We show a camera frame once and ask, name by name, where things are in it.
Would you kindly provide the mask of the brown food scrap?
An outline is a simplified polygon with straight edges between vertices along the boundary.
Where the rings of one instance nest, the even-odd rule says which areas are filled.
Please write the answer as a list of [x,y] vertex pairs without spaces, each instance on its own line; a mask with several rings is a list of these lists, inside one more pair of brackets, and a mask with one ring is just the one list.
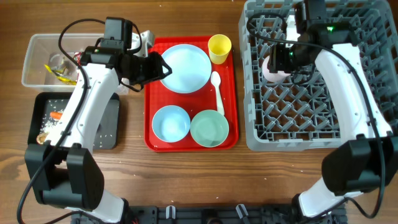
[[37,144],[44,144],[44,142],[46,141],[47,136],[48,136],[48,133],[40,133],[36,137]]

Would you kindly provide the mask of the pink plastic cup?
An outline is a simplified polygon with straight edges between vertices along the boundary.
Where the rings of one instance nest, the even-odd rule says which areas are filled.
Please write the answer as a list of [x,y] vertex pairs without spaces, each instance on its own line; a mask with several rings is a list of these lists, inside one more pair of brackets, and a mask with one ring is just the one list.
[[263,77],[272,83],[277,83],[279,81],[284,80],[285,78],[287,78],[288,76],[290,76],[290,73],[285,73],[283,71],[278,71],[277,73],[271,73],[270,70],[268,69],[268,62],[269,62],[270,56],[267,56],[263,63],[262,63],[262,75]]

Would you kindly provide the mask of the red snack wrapper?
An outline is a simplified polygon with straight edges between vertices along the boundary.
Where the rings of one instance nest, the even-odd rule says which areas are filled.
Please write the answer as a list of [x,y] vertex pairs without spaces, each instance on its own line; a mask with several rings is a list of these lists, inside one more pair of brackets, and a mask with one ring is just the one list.
[[75,52],[75,54],[74,54],[74,56],[73,56],[73,59],[74,59],[79,65],[81,65],[81,63],[80,63],[81,55],[82,55],[82,52]]

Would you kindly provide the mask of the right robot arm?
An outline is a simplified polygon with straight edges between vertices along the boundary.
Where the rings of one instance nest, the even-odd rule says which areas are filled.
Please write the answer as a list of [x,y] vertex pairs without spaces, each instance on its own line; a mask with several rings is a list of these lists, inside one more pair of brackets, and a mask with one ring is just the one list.
[[345,23],[282,24],[282,30],[286,38],[272,46],[264,76],[277,82],[314,65],[328,88],[341,134],[340,147],[323,159],[321,178],[296,198],[300,219],[315,220],[376,191],[374,209],[366,214],[374,218],[397,172],[397,136],[371,92],[355,34]]

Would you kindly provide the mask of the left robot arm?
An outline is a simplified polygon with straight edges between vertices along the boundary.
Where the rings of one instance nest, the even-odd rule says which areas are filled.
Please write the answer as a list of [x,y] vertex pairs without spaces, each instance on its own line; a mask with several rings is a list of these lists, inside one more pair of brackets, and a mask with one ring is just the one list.
[[77,62],[81,75],[61,120],[43,144],[29,144],[30,175],[20,203],[30,190],[39,204],[66,208],[100,223],[132,223],[127,200],[104,188],[104,175],[92,156],[95,135],[108,101],[128,78],[134,85],[165,78],[170,67],[157,52],[87,47]]

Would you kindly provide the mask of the teal bowl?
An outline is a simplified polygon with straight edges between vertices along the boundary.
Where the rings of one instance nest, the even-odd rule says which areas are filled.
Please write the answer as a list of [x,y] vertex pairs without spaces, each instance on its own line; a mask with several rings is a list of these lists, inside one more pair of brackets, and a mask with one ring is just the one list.
[[219,112],[204,110],[193,117],[190,133],[197,144],[203,147],[217,147],[226,141],[229,123]]

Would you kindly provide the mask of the yellow plastic cup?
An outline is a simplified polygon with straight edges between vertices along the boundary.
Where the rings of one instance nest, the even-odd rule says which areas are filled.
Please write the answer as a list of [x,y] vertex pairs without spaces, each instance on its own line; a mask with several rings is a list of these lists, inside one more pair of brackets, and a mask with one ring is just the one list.
[[216,65],[224,63],[231,48],[231,40],[226,35],[213,35],[208,41],[208,50],[211,62]]

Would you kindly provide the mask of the orange carrot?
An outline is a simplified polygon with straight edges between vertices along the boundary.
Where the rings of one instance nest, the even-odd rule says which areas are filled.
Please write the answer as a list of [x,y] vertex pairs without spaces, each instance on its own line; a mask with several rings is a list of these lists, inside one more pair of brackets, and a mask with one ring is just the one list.
[[59,112],[56,112],[56,111],[52,111],[50,113],[50,117],[53,118],[53,119],[57,119],[57,120],[60,120],[62,118],[62,115],[63,115],[63,113],[59,113]]

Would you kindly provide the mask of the light blue rice bowl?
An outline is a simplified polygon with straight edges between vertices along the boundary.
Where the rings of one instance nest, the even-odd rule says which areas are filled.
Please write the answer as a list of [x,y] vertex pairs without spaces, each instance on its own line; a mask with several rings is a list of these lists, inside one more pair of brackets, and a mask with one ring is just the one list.
[[155,136],[167,143],[182,140],[190,131],[190,124],[188,113],[176,105],[162,107],[152,118],[152,130]]

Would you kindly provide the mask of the yellow snack wrapper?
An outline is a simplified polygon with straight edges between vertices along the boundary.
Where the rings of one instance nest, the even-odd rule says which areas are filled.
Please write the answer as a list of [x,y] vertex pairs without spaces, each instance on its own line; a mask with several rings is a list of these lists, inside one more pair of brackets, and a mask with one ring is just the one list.
[[44,67],[63,84],[76,85],[76,81],[78,79],[76,66],[65,57],[62,58],[60,63],[54,67],[51,67],[47,64],[45,64]]

